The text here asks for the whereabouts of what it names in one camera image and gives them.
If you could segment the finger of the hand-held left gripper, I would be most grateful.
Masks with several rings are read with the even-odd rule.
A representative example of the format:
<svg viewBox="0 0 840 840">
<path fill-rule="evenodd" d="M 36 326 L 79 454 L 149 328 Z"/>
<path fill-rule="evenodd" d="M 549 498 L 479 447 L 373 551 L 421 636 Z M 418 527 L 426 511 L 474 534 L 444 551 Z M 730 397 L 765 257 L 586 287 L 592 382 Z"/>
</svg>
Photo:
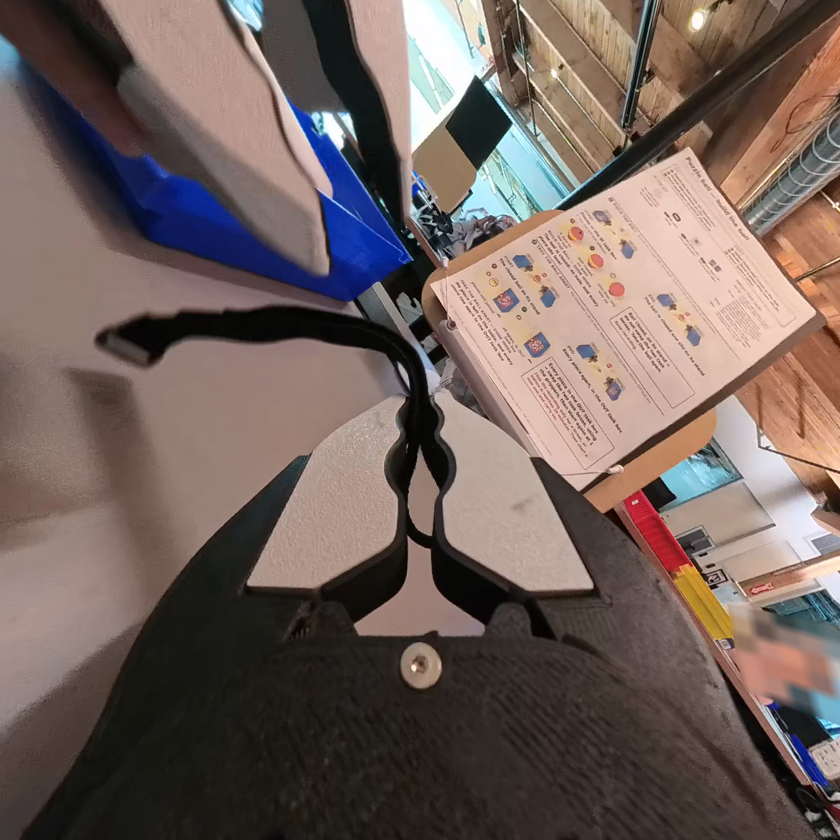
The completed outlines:
<svg viewBox="0 0 840 840">
<path fill-rule="evenodd" d="M 410 73 L 403 4 L 265 1 L 262 47 L 287 98 L 350 116 L 369 182 L 396 222 L 411 212 Z"/>
<path fill-rule="evenodd" d="M 131 57 L 122 102 L 165 168 L 200 181 L 266 247 L 331 269 L 326 172 L 255 37 L 227 2 L 102 2 Z"/>
</svg>

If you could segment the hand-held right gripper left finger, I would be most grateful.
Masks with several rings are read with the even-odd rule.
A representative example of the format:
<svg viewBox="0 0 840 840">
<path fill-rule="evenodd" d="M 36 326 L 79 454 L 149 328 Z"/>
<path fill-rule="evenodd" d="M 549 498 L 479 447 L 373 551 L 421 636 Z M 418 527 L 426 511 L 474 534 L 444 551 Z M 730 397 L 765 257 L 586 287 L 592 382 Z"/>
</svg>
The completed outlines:
<svg viewBox="0 0 840 840">
<path fill-rule="evenodd" d="M 406 493 L 397 486 L 405 398 L 391 396 L 316 447 L 247 580 L 252 592 L 337 602 L 358 622 L 400 591 Z"/>
</svg>

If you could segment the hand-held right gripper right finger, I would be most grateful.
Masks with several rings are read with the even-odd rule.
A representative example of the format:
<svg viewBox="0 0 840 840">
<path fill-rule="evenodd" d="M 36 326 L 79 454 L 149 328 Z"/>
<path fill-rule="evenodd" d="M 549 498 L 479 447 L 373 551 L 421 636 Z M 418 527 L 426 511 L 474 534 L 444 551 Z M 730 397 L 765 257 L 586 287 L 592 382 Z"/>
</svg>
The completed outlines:
<svg viewBox="0 0 840 840">
<path fill-rule="evenodd" d="M 442 595 L 487 625 L 498 606 L 587 597 L 595 583 L 543 483 L 545 464 L 447 391 L 431 398 L 438 484 L 432 572 Z"/>
</svg>

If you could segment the black and tan panel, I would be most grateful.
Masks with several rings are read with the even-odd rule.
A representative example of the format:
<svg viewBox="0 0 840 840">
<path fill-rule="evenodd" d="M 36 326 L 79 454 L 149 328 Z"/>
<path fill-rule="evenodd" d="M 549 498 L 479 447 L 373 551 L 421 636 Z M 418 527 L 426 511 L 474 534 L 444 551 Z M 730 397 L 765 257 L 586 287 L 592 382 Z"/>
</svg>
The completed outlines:
<svg viewBox="0 0 840 840">
<path fill-rule="evenodd" d="M 511 120 L 486 83 L 473 77 L 413 151 L 413 172 L 433 194 L 443 214 L 457 210 L 470 194 L 479 169 L 508 133 Z"/>
</svg>

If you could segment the red box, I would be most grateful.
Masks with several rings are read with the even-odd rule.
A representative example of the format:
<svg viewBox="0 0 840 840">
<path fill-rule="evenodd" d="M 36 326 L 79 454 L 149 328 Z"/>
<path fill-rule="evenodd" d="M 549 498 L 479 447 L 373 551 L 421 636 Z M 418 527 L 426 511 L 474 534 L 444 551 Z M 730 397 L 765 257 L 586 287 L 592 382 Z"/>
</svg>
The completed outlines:
<svg viewBox="0 0 840 840">
<path fill-rule="evenodd" d="M 677 574 L 685 566 L 693 567 L 690 557 L 643 490 L 627 497 L 624 507 L 644 543 L 669 574 Z"/>
</svg>

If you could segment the cardboard backing board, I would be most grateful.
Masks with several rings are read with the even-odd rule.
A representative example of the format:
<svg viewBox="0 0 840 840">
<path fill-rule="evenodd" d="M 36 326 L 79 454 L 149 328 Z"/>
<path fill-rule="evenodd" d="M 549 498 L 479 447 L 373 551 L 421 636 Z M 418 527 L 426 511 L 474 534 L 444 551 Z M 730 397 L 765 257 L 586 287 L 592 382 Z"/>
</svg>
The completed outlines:
<svg viewBox="0 0 840 840">
<path fill-rule="evenodd" d="M 441 266 L 423 309 L 489 420 L 609 508 L 822 317 L 754 238 L 698 254 L 603 210 L 541 213 Z"/>
</svg>

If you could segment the blue plastic bin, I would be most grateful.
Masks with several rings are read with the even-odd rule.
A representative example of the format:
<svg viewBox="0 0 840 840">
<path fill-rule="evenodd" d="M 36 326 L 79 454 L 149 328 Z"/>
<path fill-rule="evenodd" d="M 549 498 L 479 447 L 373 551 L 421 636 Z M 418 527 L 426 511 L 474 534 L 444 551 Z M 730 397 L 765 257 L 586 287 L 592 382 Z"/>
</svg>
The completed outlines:
<svg viewBox="0 0 840 840">
<path fill-rule="evenodd" d="M 402 241 L 362 180 L 312 117 L 291 105 L 332 186 L 321 195 L 331 267 L 314 276 L 266 247 L 201 183 L 161 167 L 149 155 L 114 149 L 48 81 L 24 65 L 33 86 L 142 236 L 157 245 L 284 282 L 337 301 L 353 301 L 375 282 L 411 263 Z"/>
</svg>

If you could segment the yellow box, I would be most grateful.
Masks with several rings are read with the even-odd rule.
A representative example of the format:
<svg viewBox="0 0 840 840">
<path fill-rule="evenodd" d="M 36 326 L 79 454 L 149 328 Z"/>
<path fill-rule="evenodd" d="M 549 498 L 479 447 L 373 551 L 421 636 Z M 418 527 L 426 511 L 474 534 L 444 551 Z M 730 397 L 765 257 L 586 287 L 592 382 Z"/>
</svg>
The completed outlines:
<svg viewBox="0 0 840 840">
<path fill-rule="evenodd" d="M 671 571 L 676 588 L 708 634 L 724 647 L 732 647 L 732 622 L 711 588 L 690 563 Z"/>
</svg>

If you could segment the printed instruction sheet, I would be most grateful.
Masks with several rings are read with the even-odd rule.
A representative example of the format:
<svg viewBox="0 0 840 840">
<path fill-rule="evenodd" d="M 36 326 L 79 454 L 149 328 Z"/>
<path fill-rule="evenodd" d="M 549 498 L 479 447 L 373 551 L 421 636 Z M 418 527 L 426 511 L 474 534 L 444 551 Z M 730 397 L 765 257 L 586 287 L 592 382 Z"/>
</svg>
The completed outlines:
<svg viewBox="0 0 840 840">
<path fill-rule="evenodd" d="M 691 150 L 510 234 L 432 289 L 537 455 L 579 490 L 825 324 Z"/>
</svg>

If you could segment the black metal pole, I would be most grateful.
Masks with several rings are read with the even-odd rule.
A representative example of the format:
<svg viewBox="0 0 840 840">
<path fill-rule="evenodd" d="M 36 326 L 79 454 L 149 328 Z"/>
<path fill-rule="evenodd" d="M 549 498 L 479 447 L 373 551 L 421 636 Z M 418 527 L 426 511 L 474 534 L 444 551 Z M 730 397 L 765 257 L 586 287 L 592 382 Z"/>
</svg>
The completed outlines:
<svg viewBox="0 0 840 840">
<path fill-rule="evenodd" d="M 775 24 L 677 108 L 557 206 L 569 211 L 636 174 L 699 122 L 775 66 L 838 14 L 838 1 L 807 1 Z"/>
</svg>

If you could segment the silver ventilation duct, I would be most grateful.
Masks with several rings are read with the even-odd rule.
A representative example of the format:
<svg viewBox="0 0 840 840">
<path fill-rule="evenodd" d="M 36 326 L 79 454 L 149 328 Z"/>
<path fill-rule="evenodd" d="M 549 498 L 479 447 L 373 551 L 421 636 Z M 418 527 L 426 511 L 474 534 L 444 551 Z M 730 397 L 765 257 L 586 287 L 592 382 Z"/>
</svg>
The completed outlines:
<svg viewBox="0 0 840 840">
<path fill-rule="evenodd" d="M 839 173 L 839 116 L 815 133 L 772 174 L 741 210 L 758 237 L 789 216 Z"/>
</svg>

